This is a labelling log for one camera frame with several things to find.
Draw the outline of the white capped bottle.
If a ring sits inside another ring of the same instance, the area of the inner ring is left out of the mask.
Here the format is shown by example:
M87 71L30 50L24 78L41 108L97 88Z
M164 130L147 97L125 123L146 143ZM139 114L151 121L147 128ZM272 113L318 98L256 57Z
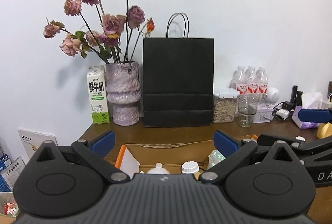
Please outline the white capped bottle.
M182 174L195 174L198 173L200 167L196 161L188 161L181 165Z

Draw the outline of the purple tissue box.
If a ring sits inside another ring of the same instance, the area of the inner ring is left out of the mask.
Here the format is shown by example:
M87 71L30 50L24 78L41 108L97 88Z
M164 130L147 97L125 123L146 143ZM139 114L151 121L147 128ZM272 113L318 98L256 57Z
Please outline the purple tissue box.
M302 130L317 128L319 123L304 121L302 113L320 109L322 105L322 93L317 91L305 93L298 96L297 100L299 102L295 105L295 110L292 115L293 122Z

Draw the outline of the pale green mesh ball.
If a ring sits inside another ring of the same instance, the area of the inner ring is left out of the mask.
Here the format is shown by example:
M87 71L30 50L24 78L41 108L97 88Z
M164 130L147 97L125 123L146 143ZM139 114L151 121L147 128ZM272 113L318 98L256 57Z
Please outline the pale green mesh ball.
M208 156L208 169L214 167L224 159L225 157L223 154L221 154L221 152L219 152L218 150L213 150Z

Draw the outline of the yellow mug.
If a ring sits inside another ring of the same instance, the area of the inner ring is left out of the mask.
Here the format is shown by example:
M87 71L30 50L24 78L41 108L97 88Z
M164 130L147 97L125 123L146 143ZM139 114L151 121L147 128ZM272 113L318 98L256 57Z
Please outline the yellow mug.
M317 138L323 139L332 135L332 124L331 123L320 123Z

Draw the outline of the empty glass cup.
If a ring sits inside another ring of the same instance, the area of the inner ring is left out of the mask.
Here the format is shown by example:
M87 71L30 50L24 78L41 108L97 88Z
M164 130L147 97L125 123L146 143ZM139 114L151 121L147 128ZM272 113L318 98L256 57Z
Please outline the empty glass cup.
M257 113L260 94L243 94L237 97L238 124L241 127L250 127Z

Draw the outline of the white tin box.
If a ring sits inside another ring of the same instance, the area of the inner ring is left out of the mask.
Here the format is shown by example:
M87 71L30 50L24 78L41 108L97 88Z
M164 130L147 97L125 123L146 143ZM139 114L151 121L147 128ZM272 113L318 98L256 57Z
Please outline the white tin box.
M273 104L259 104L253 117L253 123L268 123L273 120Z

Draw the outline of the orange cardboard box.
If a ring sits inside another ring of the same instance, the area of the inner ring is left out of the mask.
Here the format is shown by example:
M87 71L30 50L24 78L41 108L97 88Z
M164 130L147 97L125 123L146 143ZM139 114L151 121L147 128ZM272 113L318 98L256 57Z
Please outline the orange cardboard box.
M115 167L129 176L146 173L161 163L168 172L181 173L181 165L195 161L199 167L208 167L208 155L215 149L212 140L171 145L124 144L117 156Z

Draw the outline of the purple ceramic vase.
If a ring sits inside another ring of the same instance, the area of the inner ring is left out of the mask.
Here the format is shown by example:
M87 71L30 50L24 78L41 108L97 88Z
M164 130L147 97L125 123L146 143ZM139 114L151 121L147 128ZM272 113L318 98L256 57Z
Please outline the purple ceramic vase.
M132 126L140 118L141 84L138 62L105 65L107 100L113 123Z

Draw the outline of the water bottle right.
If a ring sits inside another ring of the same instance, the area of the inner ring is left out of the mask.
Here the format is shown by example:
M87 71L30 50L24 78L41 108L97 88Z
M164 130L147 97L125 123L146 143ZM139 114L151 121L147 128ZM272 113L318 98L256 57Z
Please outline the water bottle right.
M255 79L257 82L257 91L258 94L260 94L260 101L259 103L265 103L266 102L266 96L268 91L268 85L269 85L269 78L266 73L265 67L259 67L259 69L256 72Z

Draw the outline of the water bottle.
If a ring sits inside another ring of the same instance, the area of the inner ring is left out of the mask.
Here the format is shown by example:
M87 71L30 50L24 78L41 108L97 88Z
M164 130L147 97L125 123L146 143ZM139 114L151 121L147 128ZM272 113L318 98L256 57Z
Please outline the water bottle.
M266 73L265 67L259 67L259 69L256 72L255 79L257 82L257 91L258 94L260 94L260 101L259 103L265 103L266 102L266 96L268 91L268 85L269 85L269 78Z
M245 67L238 66L234 72L232 80L229 84L229 88L233 88L239 92L240 95L244 95L247 92L247 78L245 76Z
M247 94L255 94L258 90L258 83L255 79L255 67L249 66L248 69L245 71L245 78L247 83Z

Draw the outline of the water bottle left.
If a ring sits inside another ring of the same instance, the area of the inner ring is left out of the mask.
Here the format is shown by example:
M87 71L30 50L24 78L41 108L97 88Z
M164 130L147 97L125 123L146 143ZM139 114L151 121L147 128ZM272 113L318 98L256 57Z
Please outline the water bottle left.
M239 92L240 95L244 95L247 92L247 78L245 76L245 67L238 66L234 72L232 80L229 84L229 88L233 88Z

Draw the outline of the water bottle middle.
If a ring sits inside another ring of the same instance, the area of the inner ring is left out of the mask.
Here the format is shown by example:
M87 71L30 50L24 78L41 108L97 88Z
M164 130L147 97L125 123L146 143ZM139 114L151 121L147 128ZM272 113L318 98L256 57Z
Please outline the water bottle middle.
M247 94L255 94L258 90L258 83L255 79L255 67L249 66L248 69L245 71L245 78L247 83Z

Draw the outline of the black paper shopping bag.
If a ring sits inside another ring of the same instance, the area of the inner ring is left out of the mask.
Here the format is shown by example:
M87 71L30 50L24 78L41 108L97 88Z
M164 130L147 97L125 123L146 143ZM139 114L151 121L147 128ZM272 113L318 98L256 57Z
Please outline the black paper shopping bag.
M145 38L143 109L145 127L208 126L213 115L214 40L190 38L189 18L181 38Z

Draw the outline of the dried rose bouquet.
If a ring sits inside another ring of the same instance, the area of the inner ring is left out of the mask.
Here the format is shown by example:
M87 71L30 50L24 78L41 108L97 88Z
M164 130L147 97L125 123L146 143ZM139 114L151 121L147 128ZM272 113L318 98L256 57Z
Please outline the dried rose bouquet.
M95 53L104 63L132 63L135 48L130 48L132 34L137 38L150 37L155 29L152 18L146 18L145 12L137 5L126 3L124 14L107 13L102 0L65 0L63 12L69 17L83 17L83 5L94 7L99 19L100 31L91 28L87 19L83 27L71 32L59 21L47 21L43 29L46 39L65 33L60 50L69 57L80 55L86 58L88 53Z

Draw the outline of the white board leaning on wall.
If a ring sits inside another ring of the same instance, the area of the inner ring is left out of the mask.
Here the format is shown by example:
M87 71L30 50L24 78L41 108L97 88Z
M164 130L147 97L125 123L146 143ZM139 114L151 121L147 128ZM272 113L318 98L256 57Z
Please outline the white board leaning on wall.
M21 138L21 142L29 159L38 150L39 146L43 142L51 140L57 145L57 140L54 135L48 135L23 129L18 129L18 135Z

